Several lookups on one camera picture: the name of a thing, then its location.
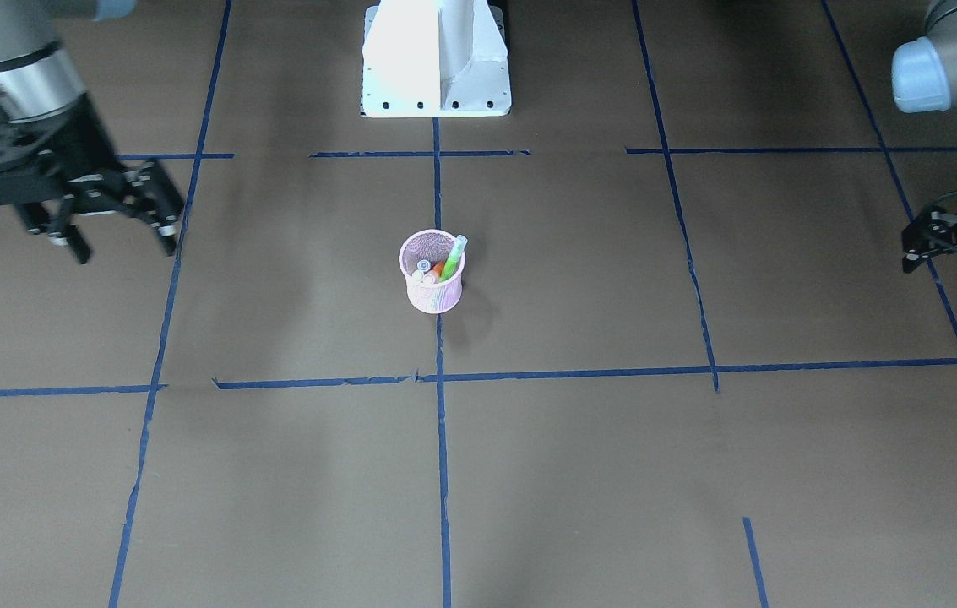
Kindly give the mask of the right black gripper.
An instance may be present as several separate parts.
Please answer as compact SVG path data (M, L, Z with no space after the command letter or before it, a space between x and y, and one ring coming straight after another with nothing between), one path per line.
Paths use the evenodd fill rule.
M160 159L125 166L117 158L89 94L31 120L12 119L11 106L0 96L0 205L14 206L24 230L88 264L93 251L73 216L111 208L146 224L167 257L176 254L184 197ZM51 200L57 211L43 204Z

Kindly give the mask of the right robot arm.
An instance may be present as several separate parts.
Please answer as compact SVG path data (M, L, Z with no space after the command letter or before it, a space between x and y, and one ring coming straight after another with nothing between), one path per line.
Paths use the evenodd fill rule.
M146 224L172 257L183 196L157 158L123 163L53 26L57 17L120 19L133 1L0 1L0 207L24 230L91 247L76 216L118 213Z

